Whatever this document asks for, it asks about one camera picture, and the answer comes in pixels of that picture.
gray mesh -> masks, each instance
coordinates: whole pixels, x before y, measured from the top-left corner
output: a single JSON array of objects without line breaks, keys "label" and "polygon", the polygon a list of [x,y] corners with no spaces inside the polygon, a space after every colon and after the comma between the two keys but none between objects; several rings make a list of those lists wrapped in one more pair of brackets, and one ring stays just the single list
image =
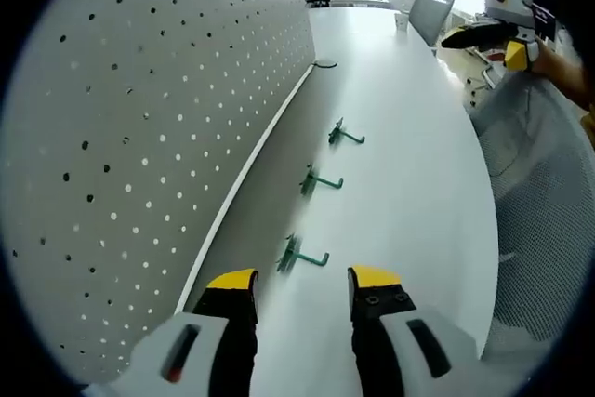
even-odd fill
[{"label": "gray mesh", "polygon": [[568,100],[525,73],[472,116],[492,181],[500,260],[483,359],[526,377],[573,312],[595,248],[595,152]]}]

green hook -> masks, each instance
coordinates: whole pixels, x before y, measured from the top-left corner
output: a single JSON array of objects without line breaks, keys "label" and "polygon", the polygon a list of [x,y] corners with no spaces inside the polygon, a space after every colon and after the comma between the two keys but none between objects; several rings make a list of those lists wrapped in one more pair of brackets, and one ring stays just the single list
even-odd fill
[{"label": "green hook", "polygon": [[322,179],[322,178],[318,177],[318,174],[317,174],[316,170],[314,169],[314,166],[308,165],[308,168],[309,168],[309,170],[308,170],[308,174],[306,174],[306,178],[304,179],[304,181],[299,183],[301,185],[302,195],[310,195],[314,191],[314,186],[316,185],[317,181],[320,181],[321,183],[324,183],[325,185],[335,188],[336,190],[340,190],[343,187],[343,178],[342,177],[339,178],[337,183],[335,183],[333,181],[330,181],[327,179]]},{"label": "green hook", "polygon": [[348,139],[352,139],[353,141],[355,141],[358,144],[362,144],[365,141],[365,137],[361,137],[360,139],[357,139],[353,135],[348,134],[347,132],[345,132],[344,130],[341,129],[342,126],[343,126],[343,118],[341,118],[340,120],[337,121],[335,128],[333,130],[331,130],[330,134],[328,134],[328,143],[329,144],[336,143],[341,135],[344,135]]},{"label": "green hook", "polygon": [[291,270],[294,264],[296,263],[297,258],[306,260],[310,264],[318,265],[319,267],[324,267],[326,265],[326,262],[328,262],[328,258],[330,257],[328,253],[324,253],[322,260],[314,259],[299,253],[299,249],[301,247],[301,239],[295,236],[295,234],[291,234],[285,239],[289,242],[287,243],[287,247],[285,248],[285,251],[281,256],[281,259],[277,261],[277,263],[279,264],[277,266],[277,271]]}]

white tabletop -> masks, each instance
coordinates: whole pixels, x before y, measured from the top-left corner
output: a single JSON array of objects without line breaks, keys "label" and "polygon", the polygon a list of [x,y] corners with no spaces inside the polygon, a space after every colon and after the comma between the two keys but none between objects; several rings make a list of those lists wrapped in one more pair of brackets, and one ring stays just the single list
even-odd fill
[{"label": "white tabletop", "polygon": [[[381,9],[311,12],[318,58],[265,144],[199,274],[256,267],[258,354],[251,394],[359,396],[351,352],[347,268],[399,273],[418,307],[434,306],[472,335],[478,353],[496,298],[496,213],[478,140],[462,102],[411,27]],[[357,145],[329,147],[343,116]],[[305,164],[345,183],[299,197]],[[298,260],[275,272],[283,236],[303,238]]]}]

office chair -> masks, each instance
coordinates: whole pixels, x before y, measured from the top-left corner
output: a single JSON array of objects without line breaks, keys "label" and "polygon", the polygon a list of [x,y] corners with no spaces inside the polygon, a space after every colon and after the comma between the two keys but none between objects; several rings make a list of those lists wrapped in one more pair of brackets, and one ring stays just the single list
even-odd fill
[{"label": "office chair", "polygon": [[415,0],[409,22],[428,46],[434,46],[455,0]]},{"label": "office chair", "polygon": [[499,265],[483,360],[521,384],[572,314],[595,249],[595,152],[549,81],[509,73],[471,112],[496,202]]}]

person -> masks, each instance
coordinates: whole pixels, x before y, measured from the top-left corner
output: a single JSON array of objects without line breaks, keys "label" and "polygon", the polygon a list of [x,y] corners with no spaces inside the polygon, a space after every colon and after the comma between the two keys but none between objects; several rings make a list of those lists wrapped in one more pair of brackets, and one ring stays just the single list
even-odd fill
[{"label": "person", "polygon": [[550,80],[566,98],[588,112],[581,119],[581,125],[595,150],[595,90],[590,85],[586,69],[557,55],[541,40],[537,42],[539,56],[533,63],[532,73]]}]

